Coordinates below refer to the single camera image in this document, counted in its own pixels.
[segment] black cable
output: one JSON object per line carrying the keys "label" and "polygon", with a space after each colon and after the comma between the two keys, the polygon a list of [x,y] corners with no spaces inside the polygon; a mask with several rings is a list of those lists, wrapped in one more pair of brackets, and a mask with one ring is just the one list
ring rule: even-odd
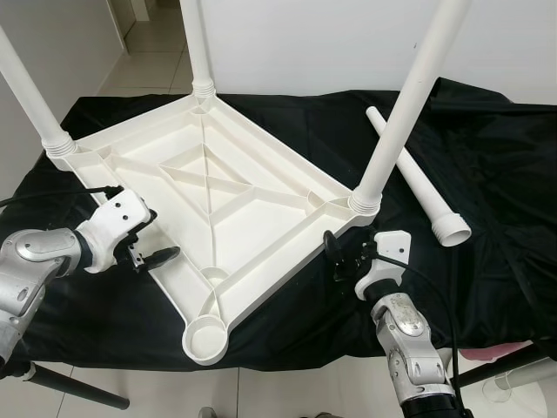
{"label": "black cable", "polygon": [[94,193],[107,193],[108,195],[115,195],[123,190],[119,185],[106,185],[105,187],[95,187],[92,189],[76,189],[76,190],[54,190],[51,192],[40,192],[33,194],[25,194],[24,196],[16,196],[13,198],[0,200],[0,207],[11,205],[13,203],[23,202],[30,199],[49,198],[52,196],[65,196],[72,194],[94,194]]}
{"label": "black cable", "polygon": [[449,328],[450,328],[450,331],[451,331],[451,340],[453,340],[452,344],[451,344],[451,351],[453,353],[453,388],[454,388],[454,395],[456,396],[456,401],[459,405],[459,409],[460,409],[461,413],[463,414],[462,416],[465,416],[464,415],[465,414],[464,402],[462,401],[462,393],[460,392],[460,383],[459,383],[459,377],[458,377],[459,376],[459,351],[458,351],[457,332],[456,332],[457,321],[456,321],[456,318],[454,316],[453,310],[449,307],[449,304],[446,300],[446,296],[443,295],[443,293],[441,293],[441,291],[435,286],[435,284],[433,283],[433,281],[429,277],[427,277],[422,272],[416,270],[415,268],[410,267],[406,263],[403,263],[402,261],[398,261],[398,260],[395,260],[395,259],[391,259],[389,257],[385,257],[384,255],[377,254],[377,253],[375,253],[373,255],[373,257],[377,260],[382,260],[382,261],[385,261],[387,263],[394,264],[395,266],[405,268],[406,270],[416,274],[421,279],[423,279],[423,281],[425,281],[425,283],[427,283],[427,285],[433,290],[433,292],[437,295],[437,297],[441,301],[441,304],[445,308],[448,319],[449,319]]}

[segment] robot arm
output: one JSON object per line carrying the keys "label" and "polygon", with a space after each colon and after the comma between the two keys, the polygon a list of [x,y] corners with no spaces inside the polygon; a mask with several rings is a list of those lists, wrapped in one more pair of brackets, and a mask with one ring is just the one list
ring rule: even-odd
{"label": "robot arm", "polygon": [[160,266],[179,254],[166,248],[144,259],[133,244],[137,232],[157,214],[132,190],[123,190],[102,204],[75,231],[23,230],[12,233],[0,248],[0,368],[8,361],[41,304],[45,286],[83,268],[99,273],[119,259],[136,270]]}
{"label": "robot arm", "polygon": [[408,263],[411,237],[404,231],[377,233],[353,266],[340,254],[336,239],[325,233],[325,250],[335,261],[337,277],[359,277],[355,291],[372,308],[377,338],[385,350],[394,390],[405,418],[471,418],[458,405],[443,363],[431,342],[426,318],[402,293],[404,267],[373,258],[377,253]]}

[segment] black cloth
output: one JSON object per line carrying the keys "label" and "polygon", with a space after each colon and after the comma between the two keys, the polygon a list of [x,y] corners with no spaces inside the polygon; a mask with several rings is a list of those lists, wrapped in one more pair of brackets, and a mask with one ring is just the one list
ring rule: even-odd
{"label": "black cloth", "polygon": [[[356,186],[378,136],[365,110],[388,117],[396,91],[345,91],[319,97],[220,95],[229,105],[344,185]],[[80,98],[63,122],[75,139],[179,96]],[[499,93],[440,79],[407,148],[449,205],[473,229],[466,243],[441,247],[400,173],[384,191],[374,226],[413,237],[410,264],[449,295],[460,347],[557,339],[557,107],[513,104]],[[42,156],[17,194],[81,187]],[[0,216],[0,239],[26,228],[75,227],[90,217],[87,196],[12,205]],[[367,239],[353,228],[340,241],[351,257]],[[332,280],[320,254],[231,334],[213,367],[284,370],[320,367],[348,354],[383,355],[350,281]],[[402,285],[428,318],[437,347],[450,344],[446,312],[419,277]],[[182,350],[184,322],[147,273],[121,266],[54,280],[16,360],[83,367],[193,370]]]}

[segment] pink object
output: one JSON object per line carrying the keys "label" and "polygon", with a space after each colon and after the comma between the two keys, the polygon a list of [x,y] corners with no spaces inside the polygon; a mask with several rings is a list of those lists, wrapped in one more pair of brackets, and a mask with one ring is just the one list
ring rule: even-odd
{"label": "pink object", "polygon": [[499,344],[498,346],[488,348],[478,348],[473,350],[460,350],[460,353],[465,359],[468,360],[481,360],[481,361],[494,361],[499,357],[512,353],[513,351],[520,350],[521,348],[530,344],[526,342],[508,342]]}

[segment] floor tile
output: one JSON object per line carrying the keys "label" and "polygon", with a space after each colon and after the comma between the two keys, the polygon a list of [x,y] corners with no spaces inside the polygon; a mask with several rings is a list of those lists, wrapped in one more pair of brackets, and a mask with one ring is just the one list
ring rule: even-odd
{"label": "floor tile", "polygon": [[130,399],[125,411],[66,395],[58,418],[197,418],[212,407],[236,418],[238,370],[191,373],[74,368],[73,378]]}
{"label": "floor tile", "polygon": [[170,16],[175,18],[135,22],[125,37],[128,51],[130,53],[181,52],[185,46],[184,24],[179,10]]}
{"label": "floor tile", "polygon": [[178,64],[171,88],[191,89],[191,81],[193,81],[193,73],[191,72],[190,55],[184,52],[180,57],[180,64]]}
{"label": "floor tile", "polygon": [[122,56],[105,85],[110,87],[159,87],[169,89],[180,52],[136,52]]}
{"label": "floor tile", "polygon": [[[40,366],[70,375],[71,366],[43,363]],[[14,377],[0,380],[0,415],[14,418],[56,418],[64,394]]]}
{"label": "floor tile", "polygon": [[555,396],[557,394],[557,377],[544,379],[538,382],[538,384],[546,398],[547,416],[555,418],[557,416],[557,397]]}
{"label": "floor tile", "polygon": [[134,96],[145,96],[147,94],[168,94],[168,89],[157,87],[107,87],[102,89],[98,96],[111,98],[132,98]]}
{"label": "floor tile", "polygon": [[385,357],[335,361],[339,369],[344,418],[402,417]]}
{"label": "floor tile", "polygon": [[299,418],[324,411],[343,416],[336,364],[275,373],[240,369],[238,417]]}
{"label": "floor tile", "polygon": [[[471,361],[459,355],[459,370],[468,370],[486,364],[486,361]],[[514,388],[505,395],[492,384],[493,379],[480,381],[461,389],[466,408],[475,418],[540,418],[547,416],[546,402],[538,383]]]}

